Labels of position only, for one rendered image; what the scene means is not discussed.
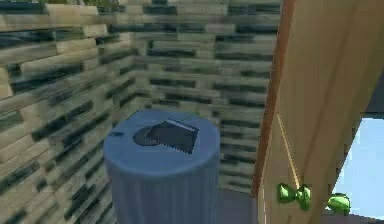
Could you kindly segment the tan wooden room door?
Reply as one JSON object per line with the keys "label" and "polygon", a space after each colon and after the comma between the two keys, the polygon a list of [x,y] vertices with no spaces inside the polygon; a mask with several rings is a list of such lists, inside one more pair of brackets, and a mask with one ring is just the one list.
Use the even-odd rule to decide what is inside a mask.
{"label": "tan wooden room door", "polygon": [[[319,224],[384,69],[384,0],[284,0],[254,169],[257,224]],[[311,207],[276,187],[306,184]]]}

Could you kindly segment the window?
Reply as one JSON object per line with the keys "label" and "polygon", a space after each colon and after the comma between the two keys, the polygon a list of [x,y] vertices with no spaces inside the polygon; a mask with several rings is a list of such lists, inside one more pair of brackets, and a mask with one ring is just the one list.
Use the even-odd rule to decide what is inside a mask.
{"label": "window", "polygon": [[363,118],[333,189],[351,213],[384,220],[384,119]]}

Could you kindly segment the blue round bin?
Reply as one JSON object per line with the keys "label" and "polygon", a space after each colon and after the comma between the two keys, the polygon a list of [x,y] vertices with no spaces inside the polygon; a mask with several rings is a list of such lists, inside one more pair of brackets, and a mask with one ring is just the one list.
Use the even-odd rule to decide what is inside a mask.
{"label": "blue round bin", "polygon": [[103,144],[118,224],[217,224],[220,136],[187,112],[139,110]]}

